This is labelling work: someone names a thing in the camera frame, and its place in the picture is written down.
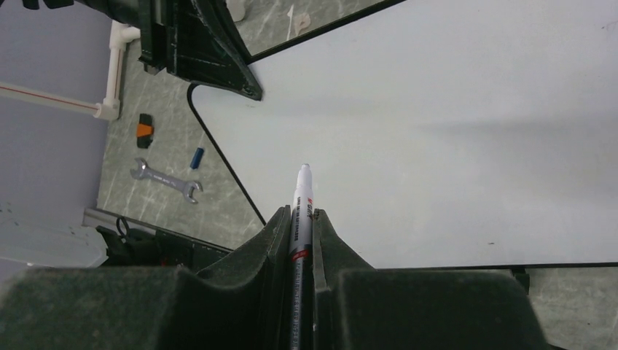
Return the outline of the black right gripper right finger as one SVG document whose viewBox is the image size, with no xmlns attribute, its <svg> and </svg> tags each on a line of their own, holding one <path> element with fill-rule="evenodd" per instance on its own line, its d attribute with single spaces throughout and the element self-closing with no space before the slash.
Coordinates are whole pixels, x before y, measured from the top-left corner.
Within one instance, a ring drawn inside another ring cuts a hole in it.
<svg viewBox="0 0 618 350">
<path fill-rule="evenodd" d="M 548 349 L 518 281 L 479 271 L 377 269 L 313 220 L 313 348 Z"/>
</svg>

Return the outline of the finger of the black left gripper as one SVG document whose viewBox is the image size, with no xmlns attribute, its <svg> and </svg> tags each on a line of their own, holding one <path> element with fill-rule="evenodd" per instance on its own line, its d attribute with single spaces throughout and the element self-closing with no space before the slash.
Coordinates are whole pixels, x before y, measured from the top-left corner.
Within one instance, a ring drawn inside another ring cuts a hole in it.
<svg viewBox="0 0 618 350">
<path fill-rule="evenodd" d="M 169 74 L 262 100 L 262 86 L 249 68 L 251 54 L 225 1 L 172 1 L 168 9 Z"/>
</svg>

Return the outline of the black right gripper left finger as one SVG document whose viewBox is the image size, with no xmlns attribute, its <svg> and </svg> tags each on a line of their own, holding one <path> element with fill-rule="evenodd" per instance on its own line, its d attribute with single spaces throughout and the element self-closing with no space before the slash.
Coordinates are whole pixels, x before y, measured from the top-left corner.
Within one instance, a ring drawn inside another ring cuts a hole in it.
<svg viewBox="0 0 618 350">
<path fill-rule="evenodd" d="M 277 349 L 291 211 L 194 273 L 31 269 L 1 290 L 3 349 Z"/>
</svg>

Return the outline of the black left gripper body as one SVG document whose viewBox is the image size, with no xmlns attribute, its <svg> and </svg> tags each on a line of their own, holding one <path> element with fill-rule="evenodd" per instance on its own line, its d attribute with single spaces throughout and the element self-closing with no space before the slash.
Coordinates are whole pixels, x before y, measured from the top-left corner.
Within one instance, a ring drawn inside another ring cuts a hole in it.
<svg viewBox="0 0 618 350">
<path fill-rule="evenodd" d="M 38 10 L 40 4 L 48 9 L 60 9 L 80 3 L 121 24 L 140 30 L 140 62 L 144 71 L 156 75 L 166 69 L 168 32 L 171 22 L 172 1 L 168 0 L 32 0 L 24 1 L 26 9 Z"/>
</svg>

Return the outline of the blue marker cap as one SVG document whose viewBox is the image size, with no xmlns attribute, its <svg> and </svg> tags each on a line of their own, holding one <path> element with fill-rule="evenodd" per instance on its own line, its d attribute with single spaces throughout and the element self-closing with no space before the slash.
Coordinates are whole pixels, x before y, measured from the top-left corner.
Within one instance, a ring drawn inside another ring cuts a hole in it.
<svg viewBox="0 0 618 350">
<path fill-rule="evenodd" d="M 200 163 L 201 160 L 203 158 L 203 154 L 204 154 L 205 150 L 201 147 L 198 147 L 195 152 L 194 155 L 191 159 L 191 162 L 189 164 L 189 168 L 192 170 L 197 170 L 200 167 Z"/>
</svg>

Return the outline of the white whiteboard black frame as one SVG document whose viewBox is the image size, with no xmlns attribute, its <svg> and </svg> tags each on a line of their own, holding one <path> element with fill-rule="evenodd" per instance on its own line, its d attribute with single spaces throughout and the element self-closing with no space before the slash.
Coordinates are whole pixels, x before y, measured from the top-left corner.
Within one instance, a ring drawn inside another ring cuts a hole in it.
<svg viewBox="0 0 618 350">
<path fill-rule="evenodd" d="M 190 100 L 265 218 L 306 163 L 376 268 L 617 261 L 615 1 L 403 1 L 252 69 Z"/>
</svg>

